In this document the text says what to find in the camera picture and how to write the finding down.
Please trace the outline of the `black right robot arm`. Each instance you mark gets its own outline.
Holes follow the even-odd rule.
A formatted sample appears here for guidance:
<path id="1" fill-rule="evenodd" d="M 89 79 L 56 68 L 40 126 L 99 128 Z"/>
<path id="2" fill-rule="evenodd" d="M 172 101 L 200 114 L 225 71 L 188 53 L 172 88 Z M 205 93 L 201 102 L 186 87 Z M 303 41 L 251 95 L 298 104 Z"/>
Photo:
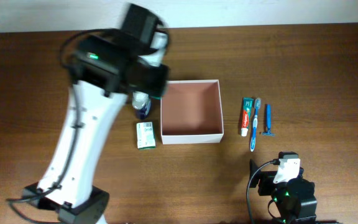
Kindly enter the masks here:
<path id="1" fill-rule="evenodd" d="M 273 223 L 315 223 L 317 200 L 315 184 L 303 178 L 299 159 L 273 159 L 257 166 L 250 160 L 250 177 L 246 188 L 247 209 L 250 208 L 249 190 L 258 188 L 260 196 L 269 196 L 268 205 L 277 207 L 279 216 L 272 215 Z"/>

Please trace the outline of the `toothpaste tube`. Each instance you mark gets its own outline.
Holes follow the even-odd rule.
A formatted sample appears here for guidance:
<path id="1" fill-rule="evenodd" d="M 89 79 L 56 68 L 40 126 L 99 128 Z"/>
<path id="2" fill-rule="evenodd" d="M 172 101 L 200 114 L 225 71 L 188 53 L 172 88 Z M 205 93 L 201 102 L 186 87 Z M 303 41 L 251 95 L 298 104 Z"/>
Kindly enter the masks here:
<path id="1" fill-rule="evenodd" d="M 241 121 L 241 136 L 247 136 L 249 130 L 249 122 L 251 110 L 253 107 L 253 98 L 243 98 L 242 101 L 242 121 Z"/>

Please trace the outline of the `blue disposable razor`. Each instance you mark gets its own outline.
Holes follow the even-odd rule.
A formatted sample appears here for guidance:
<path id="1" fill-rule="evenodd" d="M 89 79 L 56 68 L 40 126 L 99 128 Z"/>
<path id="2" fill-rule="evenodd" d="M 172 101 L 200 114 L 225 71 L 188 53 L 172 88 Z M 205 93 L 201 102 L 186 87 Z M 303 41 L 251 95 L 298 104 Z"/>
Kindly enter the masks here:
<path id="1" fill-rule="evenodd" d="M 271 106 L 266 105 L 265 110 L 265 131 L 261 132 L 263 136 L 274 136 L 272 132 L 272 113 L 271 113 Z"/>

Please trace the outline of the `white green soap box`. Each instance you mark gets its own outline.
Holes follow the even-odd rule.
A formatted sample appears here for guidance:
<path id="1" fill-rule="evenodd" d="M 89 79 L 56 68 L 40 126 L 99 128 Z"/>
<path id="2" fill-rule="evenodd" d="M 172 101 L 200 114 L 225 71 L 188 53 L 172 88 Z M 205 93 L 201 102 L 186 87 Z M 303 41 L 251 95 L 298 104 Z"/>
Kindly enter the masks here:
<path id="1" fill-rule="evenodd" d="M 137 148 L 139 150 L 151 149 L 156 147 L 154 127 L 152 122 L 142 122 L 136 124 Z"/>

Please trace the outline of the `blue white toothbrush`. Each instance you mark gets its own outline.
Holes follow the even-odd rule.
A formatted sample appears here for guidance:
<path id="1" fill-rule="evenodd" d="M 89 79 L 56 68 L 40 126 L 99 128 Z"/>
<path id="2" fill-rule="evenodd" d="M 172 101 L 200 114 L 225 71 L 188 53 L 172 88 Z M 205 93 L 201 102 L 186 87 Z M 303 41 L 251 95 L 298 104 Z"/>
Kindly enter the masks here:
<path id="1" fill-rule="evenodd" d="M 257 98 L 254 103 L 254 118 L 252 121 L 252 136 L 250 140 L 250 151 L 254 152 L 255 150 L 255 140 L 256 140 L 256 134 L 257 134 L 257 125 L 258 125 L 258 113 L 259 109 L 261 107 L 262 100 L 260 98 Z"/>

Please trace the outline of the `white cardboard box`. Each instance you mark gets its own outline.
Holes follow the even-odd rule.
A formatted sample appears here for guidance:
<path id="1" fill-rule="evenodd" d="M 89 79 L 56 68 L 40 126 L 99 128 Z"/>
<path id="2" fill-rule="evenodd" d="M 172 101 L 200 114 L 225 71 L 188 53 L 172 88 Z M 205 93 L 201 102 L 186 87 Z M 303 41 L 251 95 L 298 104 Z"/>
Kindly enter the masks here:
<path id="1" fill-rule="evenodd" d="M 169 81 L 160 101 L 163 144 L 211 144 L 224 135 L 218 80 Z"/>

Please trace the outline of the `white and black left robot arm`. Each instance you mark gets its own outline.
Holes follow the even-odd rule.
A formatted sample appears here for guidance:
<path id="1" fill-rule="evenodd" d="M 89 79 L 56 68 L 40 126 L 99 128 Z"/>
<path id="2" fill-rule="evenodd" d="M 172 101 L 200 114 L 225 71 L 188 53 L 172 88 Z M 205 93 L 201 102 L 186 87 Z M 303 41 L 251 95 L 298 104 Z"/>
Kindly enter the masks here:
<path id="1" fill-rule="evenodd" d="M 129 94 L 161 98 L 169 69 L 166 26 L 150 10 L 130 4 L 120 28 L 93 29 L 68 39 L 59 59 L 70 77 L 67 115 L 44 176 L 26 186 L 22 201 L 57 213 L 58 223 L 104 223 L 109 194 L 94 186 L 106 138 Z"/>

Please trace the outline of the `clear pump soap bottle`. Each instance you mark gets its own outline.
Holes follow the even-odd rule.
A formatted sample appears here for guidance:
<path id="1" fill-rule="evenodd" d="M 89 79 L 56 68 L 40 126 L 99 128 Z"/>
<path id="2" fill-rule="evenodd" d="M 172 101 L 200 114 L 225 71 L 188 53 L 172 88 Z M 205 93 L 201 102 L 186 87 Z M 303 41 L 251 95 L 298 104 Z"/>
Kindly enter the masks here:
<path id="1" fill-rule="evenodd" d="M 132 95 L 132 106 L 135 109 L 135 115 L 139 119 L 146 119 L 151 109 L 151 99 L 146 93 L 139 91 L 133 92 Z"/>

